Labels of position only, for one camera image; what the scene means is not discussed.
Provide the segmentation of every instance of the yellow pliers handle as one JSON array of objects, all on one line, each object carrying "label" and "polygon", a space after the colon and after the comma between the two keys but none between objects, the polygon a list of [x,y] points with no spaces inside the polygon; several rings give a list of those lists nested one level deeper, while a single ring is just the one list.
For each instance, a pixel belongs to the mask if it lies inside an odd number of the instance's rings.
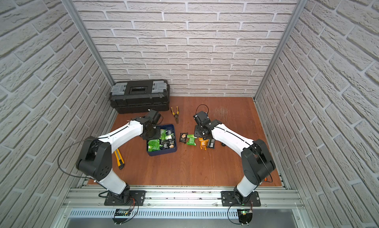
[{"label": "yellow pliers handle", "polygon": [[[176,110],[177,110],[176,114],[177,114],[177,115],[179,115],[179,107],[176,107]],[[175,116],[175,113],[174,113],[174,111],[173,111],[173,108],[172,108],[172,107],[171,107],[171,112],[173,113],[173,116]]]}]

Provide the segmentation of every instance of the vent grille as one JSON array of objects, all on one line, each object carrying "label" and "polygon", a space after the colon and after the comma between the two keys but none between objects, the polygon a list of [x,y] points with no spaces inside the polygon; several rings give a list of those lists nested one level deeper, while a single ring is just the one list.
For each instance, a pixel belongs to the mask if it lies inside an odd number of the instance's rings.
[{"label": "vent grille", "polygon": [[[115,208],[73,208],[70,218],[113,218]],[[140,208],[134,218],[156,218],[156,219],[227,219],[228,209],[168,209],[168,208]],[[230,219],[238,219],[237,209],[229,210]]]},{"label": "vent grille", "polygon": [[70,218],[113,218],[115,208],[73,208]]}]

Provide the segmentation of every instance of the green snack packet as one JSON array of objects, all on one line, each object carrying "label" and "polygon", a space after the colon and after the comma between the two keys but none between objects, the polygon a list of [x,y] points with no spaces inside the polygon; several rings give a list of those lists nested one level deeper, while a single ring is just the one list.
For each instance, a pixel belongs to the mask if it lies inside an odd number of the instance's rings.
[{"label": "green snack packet", "polygon": [[196,143],[195,143],[196,137],[193,134],[187,135],[187,138],[188,138],[187,145],[196,146]]},{"label": "green snack packet", "polygon": [[148,143],[147,151],[159,151],[159,139],[150,140]]},{"label": "green snack packet", "polygon": [[166,140],[168,140],[168,139],[174,139],[174,138],[175,138],[174,134],[166,135]]},{"label": "green snack packet", "polygon": [[165,140],[166,139],[166,130],[161,129],[161,137],[159,138],[160,140]]}]

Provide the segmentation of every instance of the black snack packet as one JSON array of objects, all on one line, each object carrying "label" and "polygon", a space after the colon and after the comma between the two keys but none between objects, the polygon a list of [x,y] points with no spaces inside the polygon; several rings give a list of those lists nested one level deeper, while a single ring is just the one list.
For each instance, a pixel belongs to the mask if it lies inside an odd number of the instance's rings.
[{"label": "black snack packet", "polygon": [[173,134],[173,133],[174,133],[173,130],[166,130],[166,135],[170,135],[170,134]]},{"label": "black snack packet", "polygon": [[168,141],[165,141],[164,143],[162,143],[162,149],[168,149],[169,146],[170,146],[170,143]]},{"label": "black snack packet", "polygon": [[186,141],[187,141],[187,135],[188,135],[187,132],[183,132],[183,133],[181,133],[181,134],[180,134],[180,139],[179,139],[179,141],[180,141],[180,142],[183,142],[183,143],[186,143]]},{"label": "black snack packet", "polygon": [[175,147],[175,140],[174,139],[169,139],[168,140],[168,143],[169,143],[169,148],[174,148]]},{"label": "black snack packet", "polygon": [[206,147],[214,149],[215,148],[215,142],[216,142],[215,139],[209,139],[208,145]]}]

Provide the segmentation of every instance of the snack packet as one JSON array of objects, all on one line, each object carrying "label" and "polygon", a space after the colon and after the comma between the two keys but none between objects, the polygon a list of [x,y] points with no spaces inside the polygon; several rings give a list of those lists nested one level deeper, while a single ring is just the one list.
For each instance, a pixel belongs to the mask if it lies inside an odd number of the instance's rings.
[{"label": "snack packet", "polygon": [[147,151],[159,151],[159,139],[150,140],[148,143]]},{"label": "snack packet", "polygon": [[174,148],[175,147],[175,140],[174,139],[169,139],[168,140],[168,143],[169,143],[169,148]]},{"label": "snack packet", "polygon": [[168,139],[174,139],[175,135],[174,134],[166,134],[166,140]]},{"label": "snack packet", "polygon": [[188,135],[187,132],[182,132],[182,133],[180,134],[180,139],[179,139],[179,141],[180,141],[180,142],[183,142],[183,143],[186,143],[186,141],[187,141],[187,135]]},{"label": "snack packet", "polygon": [[170,143],[168,141],[165,141],[162,143],[162,149],[168,149],[170,146]]},{"label": "snack packet", "polygon": [[173,130],[166,130],[166,135],[170,135],[170,134],[173,134],[174,131]]},{"label": "snack packet", "polygon": [[195,143],[196,137],[193,134],[187,135],[187,138],[188,138],[187,145],[196,146],[196,143]]},{"label": "snack packet", "polygon": [[215,142],[216,142],[215,139],[210,139],[208,141],[208,145],[206,147],[214,149],[215,148]]},{"label": "snack packet", "polygon": [[208,141],[209,139],[207,140],[204,140],[202,137],[199,137],[199,141],[200,141],[200,149],[201,150],[206,150],[206,146],[208,145]]},{"label": "snack packet", "polygon": [[159,138],[160,140],[165,140],[166,139],[166,130],[161,129],[161,137]]}]

